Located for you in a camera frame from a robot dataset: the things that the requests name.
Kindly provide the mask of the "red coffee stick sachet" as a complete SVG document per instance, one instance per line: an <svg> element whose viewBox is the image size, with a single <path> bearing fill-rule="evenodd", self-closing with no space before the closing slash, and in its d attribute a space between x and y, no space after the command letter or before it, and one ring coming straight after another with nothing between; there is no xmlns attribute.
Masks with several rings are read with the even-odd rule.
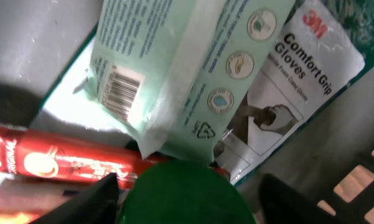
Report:
<svg viewBox="0 0 374 224"><path fill-rule="evenodd" d="M148 168L166 162L130 149L34 129L0 126L0 172L68 182L94 183L114 173L120 189L133 188Z"/></svg>

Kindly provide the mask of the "3M comfort grip gloves pack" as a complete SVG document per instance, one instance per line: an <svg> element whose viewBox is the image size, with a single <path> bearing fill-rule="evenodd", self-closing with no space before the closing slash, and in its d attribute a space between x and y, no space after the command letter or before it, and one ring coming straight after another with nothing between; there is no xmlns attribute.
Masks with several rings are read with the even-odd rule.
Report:
<svg viewBox="0 0 374 224"><path fill-rule="evenodd" d="M224 2L197 77L156 152L203 164L217 161L237 184L359 75L366 62L327 1ZM88 85L97 29L49 91L37 117L123 134L132 145L55 133L40 129L36 121L32 125L141 154Z"/></svg>

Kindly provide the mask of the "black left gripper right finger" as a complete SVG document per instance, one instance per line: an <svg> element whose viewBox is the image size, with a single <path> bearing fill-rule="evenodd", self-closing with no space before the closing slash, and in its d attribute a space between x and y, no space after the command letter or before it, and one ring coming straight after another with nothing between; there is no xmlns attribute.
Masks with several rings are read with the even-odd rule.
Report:
<svg viewBox="0 0 374 224"><path fill-rule="evenodd" d="M341 224L271 174L263 176L259 201L267 224Z"/></svg>

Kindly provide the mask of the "orange tissue pack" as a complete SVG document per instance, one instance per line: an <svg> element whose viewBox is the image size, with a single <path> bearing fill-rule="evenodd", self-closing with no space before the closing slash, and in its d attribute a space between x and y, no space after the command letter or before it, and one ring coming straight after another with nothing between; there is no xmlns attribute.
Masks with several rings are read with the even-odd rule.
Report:
<svg viewBox="0 0 374 224"><path fill-rule="evenodd" d="M0 223L29 223L84 188L60 182L6 179L0 184Z"/></svg>

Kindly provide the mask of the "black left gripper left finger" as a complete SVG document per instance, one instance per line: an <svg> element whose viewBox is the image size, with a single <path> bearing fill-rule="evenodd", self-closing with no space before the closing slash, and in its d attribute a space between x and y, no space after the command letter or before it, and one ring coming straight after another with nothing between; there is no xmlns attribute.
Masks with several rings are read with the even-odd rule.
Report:
<svg viewBox="0 0 374 224"><path fill-rule="evenodd" d="M118 199L117 177L110 173L32 224L114 224Z"/></svg>

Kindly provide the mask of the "mint green wipes pack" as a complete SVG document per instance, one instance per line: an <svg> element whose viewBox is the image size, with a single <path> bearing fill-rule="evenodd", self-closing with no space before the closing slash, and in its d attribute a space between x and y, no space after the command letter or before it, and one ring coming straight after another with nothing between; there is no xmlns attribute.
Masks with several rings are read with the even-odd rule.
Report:
<svg viewBox="0 0 374 224"><path fill-rule="evenodd" d="M167 141L224 1L105 0L88 85L143 157Z"/></svg>

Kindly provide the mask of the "green-lid seasoning jar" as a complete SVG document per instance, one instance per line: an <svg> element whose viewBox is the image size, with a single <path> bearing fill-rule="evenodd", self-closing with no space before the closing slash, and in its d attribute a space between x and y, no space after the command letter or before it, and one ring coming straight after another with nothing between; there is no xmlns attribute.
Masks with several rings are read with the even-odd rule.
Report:
<svg viewBox="0 0 374 224"><path fill-rule="evenodd" d="M125 224L255 224L240 193L222 175L174 160L144 171L121 210Z"/></svg>

